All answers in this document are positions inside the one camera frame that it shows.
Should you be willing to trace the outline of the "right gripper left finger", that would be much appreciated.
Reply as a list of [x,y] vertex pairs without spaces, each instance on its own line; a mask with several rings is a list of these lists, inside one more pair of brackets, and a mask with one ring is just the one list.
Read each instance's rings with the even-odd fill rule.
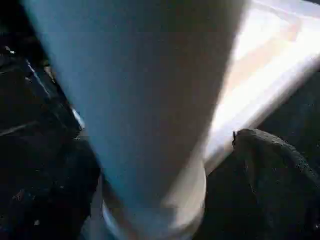
[[75,139],[51,157],[17,141],[0,149],[1,239],[78,240],[101,175],[90,145]]

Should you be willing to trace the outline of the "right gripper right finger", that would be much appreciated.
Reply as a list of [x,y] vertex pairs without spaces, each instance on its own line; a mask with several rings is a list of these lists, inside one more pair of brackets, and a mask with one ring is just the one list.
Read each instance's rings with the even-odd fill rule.
[[320,152],[259,129],[238,131],[208,179],[206,234],[217,240],[317,240]]

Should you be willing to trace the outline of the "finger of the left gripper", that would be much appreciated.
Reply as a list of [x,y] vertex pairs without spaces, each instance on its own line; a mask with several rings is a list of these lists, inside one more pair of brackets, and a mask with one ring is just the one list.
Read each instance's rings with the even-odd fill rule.
[[61,121],[76,121],[75,111],[56,79],[50,60],[35,37],[26,39],[26,65],[37,94]]
[[26,62],[0,68],[0,135],[56,133],[74,138],[82,128],[78,120],[60,120],[37,94]]

